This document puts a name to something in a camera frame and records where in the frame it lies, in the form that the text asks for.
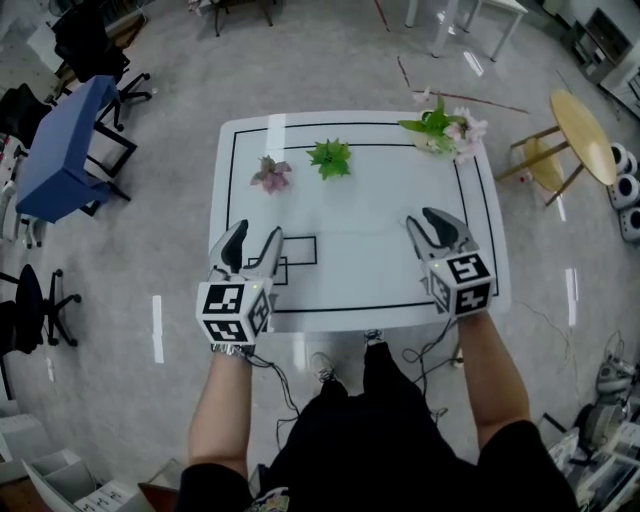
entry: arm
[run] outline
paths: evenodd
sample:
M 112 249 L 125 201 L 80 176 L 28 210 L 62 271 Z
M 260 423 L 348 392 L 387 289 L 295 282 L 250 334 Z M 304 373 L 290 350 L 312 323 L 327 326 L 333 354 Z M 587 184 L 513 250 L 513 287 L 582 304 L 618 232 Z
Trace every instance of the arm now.
M 503 427 L 529 420 L 529 397 L 491 317 L 479 313 L 458 324 L 460 348 L 480 449 Z
M 251 365 L 216 353 L 189 429 L 189 464 L 212 462 L 248 478 Z

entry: black rectangle outline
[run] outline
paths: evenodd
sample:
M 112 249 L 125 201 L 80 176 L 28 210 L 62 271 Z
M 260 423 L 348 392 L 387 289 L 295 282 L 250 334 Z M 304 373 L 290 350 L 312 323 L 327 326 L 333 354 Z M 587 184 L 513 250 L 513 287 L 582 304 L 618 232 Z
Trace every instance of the black rectangle outline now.
M 398 126 L 397 123 L 381 123 L 381 122 L 341 122 L 341 123 L 309 123 L 309 124 L 292 124 L 287 126 L 282 126 L 281 128 L 306 128 L 311 126 L 354 126 L 354 125 L 370 125 L 370 126 Z M 229 210 L 231 208 L 231 185 L 233 181 L 233 163 L 235 159 L 236 152 L 236 140 L 239 134 L 242 133 L 253 133 L 253 132 L 261 132 L 267 131 L 269 128 L 253 128 L 251 130 L 239 130 L 233 133 L 233 144 L 231 148 L 231 162 L 229 167 L 229 185 L 227 190 L 227 220 L 226 220 L 226 229 L 229 229 Z M 358 146 L 358 144 L 349 144 L 350 146 Z M 412 147 L 413 144 L 361 144 L 362 146 L 399 146 L 399 147 Z M 315 147 L 315 146 L 300 146 L 299 149 L 307 148 L 307 147 Z M 493 265 L 496 272 L 496 292 L 493 294 L 494 297 L 498 297 L 500 295 L 499 292 L 499 284 L 498 284 L 498 264 L 496 259 L 496 250 L 495 244 L 493 240 L 493 229 L 491 227 L 491 217 L 489 216 L 489 206 L 487 205 L 487 196 L 484 192 L 484 184 L 482 183 L 482 176 L 480 175 L 480 167 L 478 166 L 478 160 L 474 156 L 473 160 L 476 164 L 476 170 L 478 172 L 478 179 L 480 180 L 480 189 L 482 191 L 482 198 L 484 200 L 485 211 L 487 212 L 487 224 L 489 225 L 489 236 L 491 238 L 491 250 L 493 252 Z M 464 194 L 462 193 L 462 185 L 460 183 L 460 175 L 458 173 L 458 166 L 453 162 L 454 169 L 456 171 L 456 176 L 458 178 L 458 187 L 460 189 L 460 199 L 462 201 L 462 208 L 465 214 L 465 220 L 467 221 L 467 226 L 469 225 L 467 219 L 467 210 L 465 206 Z M 387 304 L 382 306 L 358 306 L 358 307 L 350 307 L 350 308 L 320 308 L 320 309 L 284 309 L 284 310 L 275 310 L 274 313 L 331 313 L 337 311 L 367 311 L 373 309 L 394 309 L 394 308 L 410 308 L 416 306 L 429 306 L 435 304 L 433 300 L 425 301 L 425 302 L 414 302 L 408 304 Z
M 289 261 L 287 260 L 286 256 L 280 256 L 280 259 L 284 260 L 284 263 L 278 263 L 278 267 L 284 267 L 284 283 L 273 283 L 273 286 L 287 286 L 289 284 Z M 251 260 L 253 260 L 253 263 L 255 263 L 256 261 L 258 261 L 258 258 L 249 258 L 247 260 L 248 265 L 253 265 L 253 263 L 251 263 Z
M 318 264 L 318 241 L 316 235 L 307 235 L 307 236 L 285 236 L 285 240 L 313 240 L 313 261 L 309 261 L 307 263 L 287 263 L 290 267 L 302 267 L 304 265 L 317 265 Z

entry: white box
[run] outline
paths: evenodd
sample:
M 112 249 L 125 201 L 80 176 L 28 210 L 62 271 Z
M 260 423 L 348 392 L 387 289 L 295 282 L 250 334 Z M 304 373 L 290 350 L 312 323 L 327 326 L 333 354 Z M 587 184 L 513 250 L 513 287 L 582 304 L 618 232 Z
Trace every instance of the white box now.
M 429 293 L 450 318 L 487 309 L 496 278 L 484 251 L 465 252 L 427 263 Z
M 196 319 L 211 343 L 253 345 L 273 312 L 273 281 L 200 283 Z

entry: wooden stool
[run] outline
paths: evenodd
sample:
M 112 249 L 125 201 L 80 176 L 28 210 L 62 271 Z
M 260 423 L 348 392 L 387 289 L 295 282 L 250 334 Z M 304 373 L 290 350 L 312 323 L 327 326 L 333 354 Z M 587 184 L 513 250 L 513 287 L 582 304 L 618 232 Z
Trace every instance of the wooden stool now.
M 558 124 L 511 144 L 511 148 L 525 144 L 525 161 L 496 176 L 496 181 L 503 180 L 529 167 L 536 181 L 547 190 L 555 192 L 553 197 L 547 201 L 546 206 L 560 197 L 583 169 L 587 169 L 600 183 L 613 185 L 617 173 L 611 144 L 589 109 L 567 91 L 558 90 L 551 95 L 551 111 Z M 548 148 L 544 142 L 539 140 L 557 131 L 562 131 L 566 139 L 557 146 Z M 531 139 L 536 139 L 536 141 L 527 144 Z M 560 188 L 554 190 L 558 185 L 556 181 L 558 171 L 559 175 L 562 175 L 560 162 L 555 154 L 567 147 L 571 147 L 574 151 L 580 160 L 580 165 L 562 183 Z

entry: shoe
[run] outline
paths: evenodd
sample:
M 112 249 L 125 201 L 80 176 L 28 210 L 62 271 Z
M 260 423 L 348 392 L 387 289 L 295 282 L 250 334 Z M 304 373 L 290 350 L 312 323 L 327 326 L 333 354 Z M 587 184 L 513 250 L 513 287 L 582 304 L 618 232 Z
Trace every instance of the shoe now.
M 316 352 L 311 356 L 311 369 L 316 379 L 322 384 L 329 380 L 338 380 L 333 362 L 322 352 Z
M 367 346 L 376 345 L 378 343 L 384 343 L 384 331 L 380 329 L 371 329 L 364 331 L 364 343 Z

